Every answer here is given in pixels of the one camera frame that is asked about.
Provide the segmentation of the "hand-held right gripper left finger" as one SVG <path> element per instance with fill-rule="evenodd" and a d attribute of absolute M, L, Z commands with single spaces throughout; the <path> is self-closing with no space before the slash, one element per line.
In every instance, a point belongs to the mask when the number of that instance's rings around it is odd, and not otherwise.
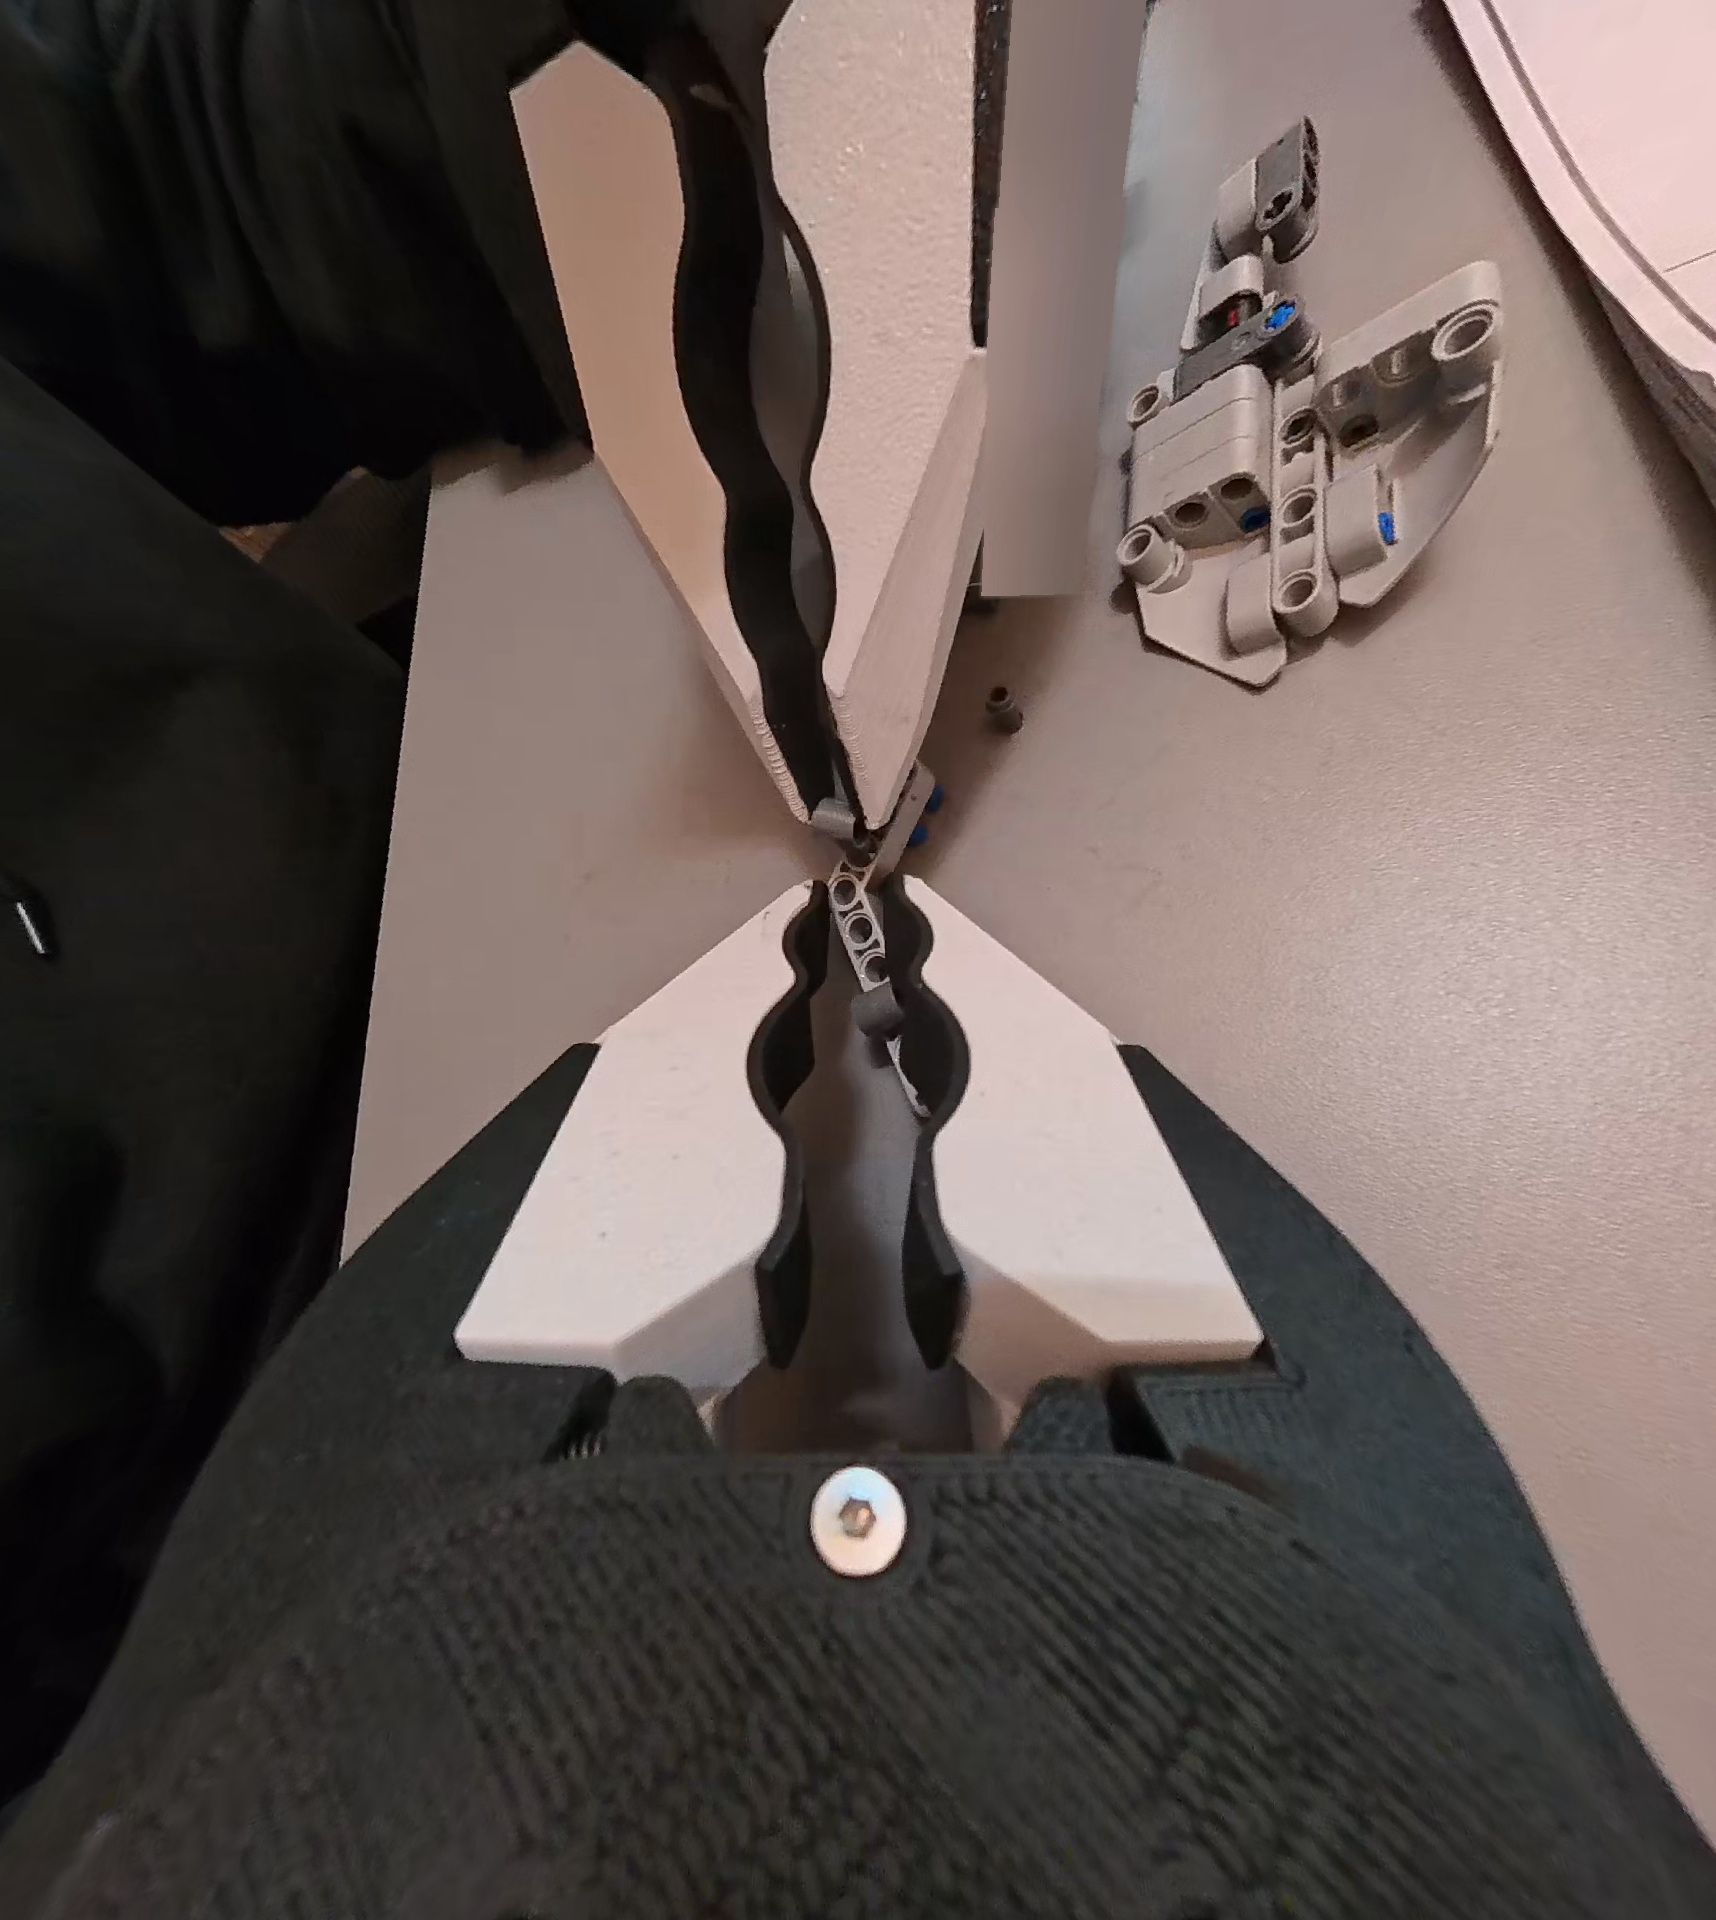
<path fill-rule="evenodd" d="M 797 1360 L 812 1237 L 791 1107 L 829 956 L 829 890 L 802 882 L 607 1028 L 455 1327 L 464 1360 L 696 1401 Z"/>

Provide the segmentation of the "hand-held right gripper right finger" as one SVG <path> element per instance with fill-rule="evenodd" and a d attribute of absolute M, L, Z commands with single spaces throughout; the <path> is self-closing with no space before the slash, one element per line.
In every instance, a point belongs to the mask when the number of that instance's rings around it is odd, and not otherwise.
<path fill-rule="evenodd" d="M 888 884 L 898 1063 L 922 1109 L 903 1239 L 926 1365 L 988 1414 L 1043 1382 L 1253 1360 L 1260 1321 L 1135 1049 L 931 884 Z"/>

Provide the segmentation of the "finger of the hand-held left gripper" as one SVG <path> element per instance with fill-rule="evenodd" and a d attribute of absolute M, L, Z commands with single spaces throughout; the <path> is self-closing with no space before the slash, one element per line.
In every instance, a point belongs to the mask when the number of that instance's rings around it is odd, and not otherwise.
<path fill-rule="evenodd" d="M 775 186 L 829 342 L 823 683 L 871 825 L 931 729 L 985 533 L 976 37 L 971 2 L 798 2 L 767 55 Z"/>
<path fill-rule="evenodd" d="M 577 42 L 511 109 L 589 443 L 806 824 L 840 777 L 795 577 L 798 461 L 775 456 L 754 395 L 781 218 L 748 93 L 708 42 L 634 64 Z"/>

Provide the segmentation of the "small grey building-brick beam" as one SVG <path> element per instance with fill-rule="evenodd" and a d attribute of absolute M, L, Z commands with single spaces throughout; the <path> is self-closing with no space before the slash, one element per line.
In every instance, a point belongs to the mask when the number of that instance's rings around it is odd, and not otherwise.
<path fill-rule="evenodd" d="M 894 988 L 892 956 L 871 887 L 871 867 L 838 859 L 827 879 L 827 900 L 855 977 L 852 1024 L 872 1062 L 892 1068 L 916 1122 L 925 1124 L 931 1107 L 903 1062 L 904 1008 Z"/>

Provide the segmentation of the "grey connector with blue pins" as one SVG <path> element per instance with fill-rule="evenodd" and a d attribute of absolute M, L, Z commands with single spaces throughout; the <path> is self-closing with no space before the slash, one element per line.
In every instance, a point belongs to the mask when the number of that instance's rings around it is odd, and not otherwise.
<path fill-rule="evenodd" d="M 880 824 L 866 824 L 843 793 L 823 800 L 810 818 L 817 836 L 838 848 L 847 867 L 865 882 L 882 882 L 931 837 L 931 822 L 943 808 L 944 788 L 931 765 L 916 759 L 898 789 L 894 808 Z"/>

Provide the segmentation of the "person's left forearm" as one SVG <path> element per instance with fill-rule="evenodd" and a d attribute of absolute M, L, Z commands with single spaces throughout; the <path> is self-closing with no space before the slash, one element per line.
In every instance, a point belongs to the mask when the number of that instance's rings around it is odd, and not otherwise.
<path fill-rule="evenodd" d="M 0 3 L 0 357 L 221 526 L 592 443 L 512 90 L 787 3 Z"/>

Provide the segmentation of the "grey desk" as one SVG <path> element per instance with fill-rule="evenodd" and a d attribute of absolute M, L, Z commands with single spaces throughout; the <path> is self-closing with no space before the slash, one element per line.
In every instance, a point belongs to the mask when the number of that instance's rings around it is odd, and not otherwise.
<path fill-rule="evenodd" d="M 1716 516 L 1442 8 L 1255 11 L 1145 28 L 1086 585 L 967 620 L 918 871 L 1393 1284 L 1716 1844 Z M 1118 412 L 1216 183 L 1294 114 L 1311 309 L 1494 259 L 1503 419 L 1414 576 L 1247 691 L 1110 598 Z M 347 1254 L 812 852 L 607 474 L 439 477 Z"/>

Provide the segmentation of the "grey building-brick assembly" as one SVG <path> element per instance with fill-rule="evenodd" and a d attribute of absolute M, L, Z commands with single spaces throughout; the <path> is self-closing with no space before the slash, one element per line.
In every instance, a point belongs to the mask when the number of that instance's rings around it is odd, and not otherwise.
<path fill-rule="evenodd" d="M 1251 691 L 1417 571 L 1501 433 L 1499 265 L 1327 337 L 1294 278 L 1322 183 L 1304 114 L 1221 182 L 1176 359 L 1127 408 L 1114 559 L 1141 634 Z"/>

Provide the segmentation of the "black hoodie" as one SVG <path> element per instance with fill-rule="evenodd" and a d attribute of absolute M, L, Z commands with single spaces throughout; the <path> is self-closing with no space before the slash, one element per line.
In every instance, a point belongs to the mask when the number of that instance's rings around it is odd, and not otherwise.
<path fill-rule="evenodd" d="M 336 1249 L 405 691 L 0 356 L 0 1820 Z"/>

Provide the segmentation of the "white paper stack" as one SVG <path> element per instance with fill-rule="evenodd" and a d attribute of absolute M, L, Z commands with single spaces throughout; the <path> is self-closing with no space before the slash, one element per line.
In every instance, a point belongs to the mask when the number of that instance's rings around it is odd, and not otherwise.
<path fill-rule="evenodd" d="M 1716 2 L 1447 2 L 1716 516 Z"/>

